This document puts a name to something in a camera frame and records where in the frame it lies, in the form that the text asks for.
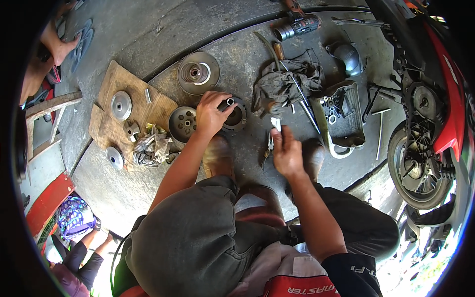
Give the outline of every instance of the concrete floor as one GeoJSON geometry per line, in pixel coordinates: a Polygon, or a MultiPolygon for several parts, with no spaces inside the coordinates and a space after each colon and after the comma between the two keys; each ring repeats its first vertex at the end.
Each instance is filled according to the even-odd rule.
{"type": "MultiPolygon", "coordinates": [[[[322,4],[344,4],[365,6],[364,1],[300,1],[302,7],[322,4]]],[[[137,168],[132,173],[117,172],[110,168],[105,153],[92,142],[87,132],[92,104],[96,101],[100,85],[110,60],[116,60],[138,77],[151,78],[154,69],[171,65],[149,82],[158,90],[175,100],[179,105],[196,106],[200,97],[184,93],[176,81],[177,61],[167,61],[179,55],[186,48],[202,45],[200,51],[212,54],[221,68],[221,79],[217,90],[223,90],[245,100],[248,110],[252,103],[252,90],[260,69],[270,62],[270,55],[264,45],[252,33],[259,31],[270,40],[275,40],[269,29],[270,22],[260,23],[243,29],[210,44],[201,44],[212,34],[239,26],[260,16],[277,15],[283,6],[268,0],[244,1],[184,1],[149,3],[149,1],[87,1],[79,10],[73,11],[66,23],[66,38],[70,40],[82,24],[92,18],[95,37],[88,53],[76,73],[70,73],[70,61],[62,65],[63,82],[56,88],[57,94],[77,89],[83,92],[83,101],[66,110],[61,121],[63,141],[61,143],[65,167],[72,171],[76,191],[93,207],[103,224],[113,231],[125,235],[135,219],[144,214],[168,167],[137,168]]],[[[392,48],[378,28],[362,26],[336,26],[331,16],[340,18],[373,18],[367,12],[319,12],[322,28],[302,37],[283,43],[287,58],[296,57],[306,49],[313,48],[320,60],[326,82],[325,86],[342,78],[333,58],[323,49],[332,40],[346,40],[357,44],[367,59],[365,72],[354,78],[358,82],[361,108],[367,103],[366,82],[372,81],[394,87],[389,82],[392,71],[392,48]]],[[[364,127],[366,144],[362,150],[355,150],[346,159],[337,160],[329,154],[320,173],[323,186],[344,190],[355,181],[371,172],[386,158],[387,144],[393,129],[404,119],[400,105],[378,100],[373,110],[384,108],[383,138],[379,161],[375,160],[379,134],[379,116],[369,116],[364,127]]],[[[290,111],[284,115],[283,123],[290,125],[296,137],[304,140],[315,137],[315,132],[303,111],[296,106],[296,114],[290,111]]],[[[240,185],[257,182],[272,187],[278,194],[286,220],[297,215],[296,208],[285,197],[284,178],[268,166],[264,172],[258,167],[260,149],[265,145],[265,131],[271,124],[248,112],[246,129],[230,135],[235,151],[236,177],[240,185]]],[[[204,178],[203,172],[198,180],[204,178]]]]}

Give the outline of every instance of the person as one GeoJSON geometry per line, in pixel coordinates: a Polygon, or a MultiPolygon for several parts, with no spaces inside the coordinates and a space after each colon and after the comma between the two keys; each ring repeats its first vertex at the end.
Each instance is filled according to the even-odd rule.
{"type": "MultiPolygon", "coordinates": [[[[73,4],[76,4],[76,2],[63,4],[59,8],[56,18],[58,19],[66,10],[70,10],[74,6],[73,4]]],[[[25,103],[28,97],[33,96],[38,91],[43,79],[52,67],[54,65],[60,66],[63,63],[69,52],[76,48],[79,38],[80,36],[77,36],[73,41],[63,42],[58,37],[55,21],[51,20],[46,25],[39,40],[49,50],[51,56],[46,61],[41,61],[40,58],[33,56],[29,61],[23,77],[20,106],[25,103]]]]}
{"type": "Polygon", "coordinates": [[[300,226],[236,219],[232,151],[216,134],[235,107],[217,106],[231,96],[201,98],[196,132],[124,242],[114,295],[380,296],[376,260],[394,254],[399,229],[369,204],[318,184],[325,153],[318,140],[302,144],[286,125],[270,131],[300,226]],[[201,159],[208,178],[195,184],[201,159]]]}
{"type": "Polygon", "coordinates": [[[81,267],[91,242],[99,232],[99,228],[94,228],[86,234],[66,254],[62,263],[50,262],[51,272],[71,297],[89,297],[89,291],[104,261],[104,255],[113,244],[114,234],[109,232],[105,241],[95,249],[91,258],[81,267]]]}

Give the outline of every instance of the patterned bag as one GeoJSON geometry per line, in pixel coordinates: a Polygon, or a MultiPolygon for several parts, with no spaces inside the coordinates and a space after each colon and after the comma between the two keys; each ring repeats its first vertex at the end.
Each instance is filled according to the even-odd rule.
{"type": "Polygon", "coordinates": [[[79,196],[68,196],[58,207],[57,214],[61,235],[67,240],[71,240],[95,226],[95,216],[87,203],[79,196]]]}

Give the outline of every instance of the dirty rag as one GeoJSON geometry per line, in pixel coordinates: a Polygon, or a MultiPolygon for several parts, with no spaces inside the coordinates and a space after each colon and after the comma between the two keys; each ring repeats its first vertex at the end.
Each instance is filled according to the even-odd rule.
{"type": "Polygon", "coordinates": [[[322,89],[322,67],[320,63],[312,61],[308,50],[294,59],[282,60],[282,63],[289,69],[289,72],[282,66],[281,71],[274,71],[276,63],[272,62],[262,70],[261,78],[254,85],[252,112],[261,115],[261,117],[265,115],[264,106],[269,102],[283,104],[290,100],[290,103],[293,104],[302,100],[292,76],[295,77],[307,98],[322,89]]]}
{"type": "Polygon", "coordinates": [[[133,162],[137,165],[158,167],[168,158],[170,144],[173,140],[160,126],[152,126],[150,133],[137,141],[133,148],[133,162]]]}

